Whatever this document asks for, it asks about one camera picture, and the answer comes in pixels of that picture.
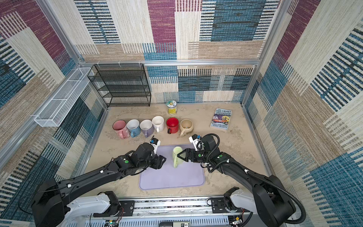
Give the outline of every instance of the jar lid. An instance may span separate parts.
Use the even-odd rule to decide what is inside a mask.
[[[175,107],[176,106],[176,102],[174,100],[169,100],[166,102],[166,105],[168,107]]]

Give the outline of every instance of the light green mug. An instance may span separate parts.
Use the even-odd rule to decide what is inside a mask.
[[[174,161],[174,168],[176,168],[178,165],[182,164],[184,160],[177,157],[177,155],[182,152],[183,149],[181,147],[175,147],[173,149],[173,161]]]

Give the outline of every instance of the patterned carpet wall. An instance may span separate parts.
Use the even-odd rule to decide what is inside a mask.
[[[75,66],[35,0],[0,0],[0,147]]]
[[[151,102],[240,102],[255,65],[148,66]]]
[[[0,147],[75,66],[35,0],[0,0]],[[74,176],[103,114],[89,85],[60,127],[39,126],[0,171],[0,226],[34,226],[21,197]],[[28,212],[31,197],[22,201]]]
[[[280,0],[47,0],[85,61],[259,58]]]
[[[362,19],[361,0],[293,0],[245,106],[300,226],[363,226]]]
[[[33,226],[33,216],[19,210],[18,201],[38,184],[76,175],[104,108],[88,85],[59,127],[39,127],[31,133],[0,173],[0,225]],[[31,196],[21,207],[31,212]]]

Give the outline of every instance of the yellow label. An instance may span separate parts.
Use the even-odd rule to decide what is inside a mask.
[[[169,114],[171,114],[171,115],[176,114],[176,108],[169,109]]]

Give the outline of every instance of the lavender mug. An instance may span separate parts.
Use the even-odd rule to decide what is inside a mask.
[[[130,136],[130,131],[126,127],[126,121],[124,120],[118,120],[113,123],[112,128],[115,130],[115,132],[118,134],[118,136],[121,139],[126,139]]]
[[[154,127],[151,120],[143,120],[140,123],[140,128],[142,130],[142,133],[144,133],[145,137],[149,137],[154,133]]]

